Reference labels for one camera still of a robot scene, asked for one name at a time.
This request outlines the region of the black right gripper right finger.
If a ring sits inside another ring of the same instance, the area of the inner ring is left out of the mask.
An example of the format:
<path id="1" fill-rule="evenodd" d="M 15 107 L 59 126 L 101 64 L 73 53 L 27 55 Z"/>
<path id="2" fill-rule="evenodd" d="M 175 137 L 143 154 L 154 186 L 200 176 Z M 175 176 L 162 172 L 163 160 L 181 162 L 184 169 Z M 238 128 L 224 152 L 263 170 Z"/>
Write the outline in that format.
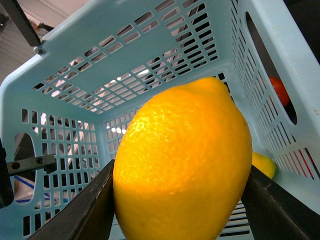
<path id="1" fill-rule="evenodd" d="M 318 240 L 320 215 L 251 167 L 241 201 L 254 239 Z"/>

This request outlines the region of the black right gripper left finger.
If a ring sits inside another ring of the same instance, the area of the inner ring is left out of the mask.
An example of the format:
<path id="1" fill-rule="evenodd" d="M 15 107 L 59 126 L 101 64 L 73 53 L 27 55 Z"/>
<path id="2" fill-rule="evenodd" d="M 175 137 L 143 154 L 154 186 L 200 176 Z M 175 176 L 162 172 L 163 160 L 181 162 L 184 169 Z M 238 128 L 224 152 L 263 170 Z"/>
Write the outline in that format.
<path id="1" fill-rule="evenodd" d="M 114 218 L 111 160 L 56 216 L 30 240 L 107 240 Z"/>

